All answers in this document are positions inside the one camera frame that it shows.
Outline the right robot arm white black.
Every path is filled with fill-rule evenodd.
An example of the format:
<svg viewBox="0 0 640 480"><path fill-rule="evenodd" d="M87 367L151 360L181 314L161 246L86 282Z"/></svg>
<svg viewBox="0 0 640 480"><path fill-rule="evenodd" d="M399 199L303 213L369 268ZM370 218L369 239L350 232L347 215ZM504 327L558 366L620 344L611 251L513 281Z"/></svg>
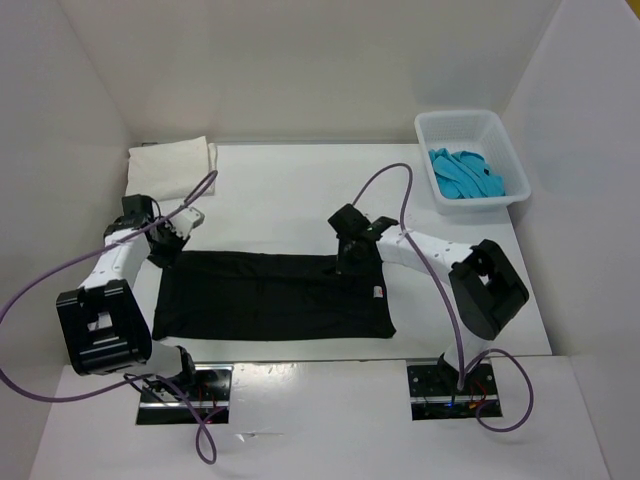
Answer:
<svg viewBox="0 0 640 480"><path fill-rule="evenodd" d="M529 301L530 294L502 248L492 240L456 243L406 227L386 216L367 219L345 204L328 219L338 239L336 271L364 275L395 264L431 276L444 293L452 317L454 344L441 356L438 380L450 393L473 381L480 355Z"/></svg>

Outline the black t shirt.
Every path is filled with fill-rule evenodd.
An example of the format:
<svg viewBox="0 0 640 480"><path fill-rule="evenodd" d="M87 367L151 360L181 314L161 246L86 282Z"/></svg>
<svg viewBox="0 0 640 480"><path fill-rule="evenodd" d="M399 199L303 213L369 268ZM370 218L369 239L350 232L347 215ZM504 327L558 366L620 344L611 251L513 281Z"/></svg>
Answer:
<svg viewBox="0 0 640 480"><path fill-rule="evenodd" d="M162 273L152 337L388 339L385 289L380 268L339 274L333 256L186 251Z"/></svg>

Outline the cyan t shirt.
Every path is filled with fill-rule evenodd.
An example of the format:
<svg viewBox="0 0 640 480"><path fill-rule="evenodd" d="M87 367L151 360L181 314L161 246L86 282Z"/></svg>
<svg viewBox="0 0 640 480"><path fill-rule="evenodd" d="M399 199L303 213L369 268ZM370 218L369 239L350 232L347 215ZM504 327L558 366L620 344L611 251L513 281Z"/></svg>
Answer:
<svg viewBox="0 0 640 480"><path fill-rule="evenodd" d="M429 160L439 191L450 200L481 199L506 195L504 180L484 157L466 150L430 150Z"/></svg>

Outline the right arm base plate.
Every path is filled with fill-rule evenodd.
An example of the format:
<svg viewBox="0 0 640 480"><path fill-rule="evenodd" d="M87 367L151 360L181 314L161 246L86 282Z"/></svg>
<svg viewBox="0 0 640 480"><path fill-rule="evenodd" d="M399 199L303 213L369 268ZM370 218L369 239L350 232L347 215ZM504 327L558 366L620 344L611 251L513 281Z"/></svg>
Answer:
<svg viewBox="0 0 640 480"><path fill-rule="evenodd" d="M457 374L448 377L447 366L436 361L406 365L413 421L502 416L498 389L489 363L481 363L465 378L464 388L454 392Z"/></svg>

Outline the white t shirt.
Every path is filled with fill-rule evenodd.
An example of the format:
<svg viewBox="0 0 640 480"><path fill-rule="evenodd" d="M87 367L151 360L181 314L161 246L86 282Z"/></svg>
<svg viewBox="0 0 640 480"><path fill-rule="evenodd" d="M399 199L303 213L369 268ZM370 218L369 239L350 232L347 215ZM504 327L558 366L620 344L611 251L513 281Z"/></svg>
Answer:
<svg viewBox="0 0 640 480"><path fill-rule="evenodd" d="M183 199L217 168L217 145L205 136L129 149L125 194Z"/></svg>

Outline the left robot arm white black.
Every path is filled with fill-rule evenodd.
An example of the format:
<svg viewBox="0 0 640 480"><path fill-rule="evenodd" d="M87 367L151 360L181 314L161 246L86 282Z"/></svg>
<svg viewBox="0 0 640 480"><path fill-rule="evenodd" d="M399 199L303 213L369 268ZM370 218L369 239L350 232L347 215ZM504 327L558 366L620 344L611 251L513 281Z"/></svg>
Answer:
<svg viewBox="0 0 640 480"><path fill-rule="evenodd" d="M126 196L121 203L123 214L103 234L106 251L81 285L56 301L71 365L81 376L148 375L152 382L163 377L166 391L188 399L200 378L192 357L183 347L152 339L132 286L145 262L172 266L205 215L188 207L161 220L147 195Z"/></svg>

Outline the white plastic basket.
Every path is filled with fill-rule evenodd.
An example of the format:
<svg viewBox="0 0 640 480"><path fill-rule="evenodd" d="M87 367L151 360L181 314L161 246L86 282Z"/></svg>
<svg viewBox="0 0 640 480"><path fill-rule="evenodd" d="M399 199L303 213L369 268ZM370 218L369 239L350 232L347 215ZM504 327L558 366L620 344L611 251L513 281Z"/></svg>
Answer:
<svg viewBox="0 0 640 480"><path fill-rule="evenodd" d="M427 178L436 209L443 215L493 211L523 202L531 187L502 121L489 110L447 110L421 113L414 121ZM428 152L446 148L466 150L484 157L504 180L506 195L481 199L450 200L439 191Z"/></svg>

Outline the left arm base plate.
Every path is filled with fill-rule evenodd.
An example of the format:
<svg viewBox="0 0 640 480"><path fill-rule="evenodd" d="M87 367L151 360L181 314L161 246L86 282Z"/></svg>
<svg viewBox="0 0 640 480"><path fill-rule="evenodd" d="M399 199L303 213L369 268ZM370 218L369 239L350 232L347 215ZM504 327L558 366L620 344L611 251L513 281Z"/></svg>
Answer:
<svg viewBox="0 0 640 480"><path fill-rule="evenodd" d="M193 384L177 384L177 386L206 424L227 424L232 377L231 364L202 363L195 366ZM186 403L166 384L145 380L137 386L137 391L139 392L137 425L196 424L196 419Z"/></svg>

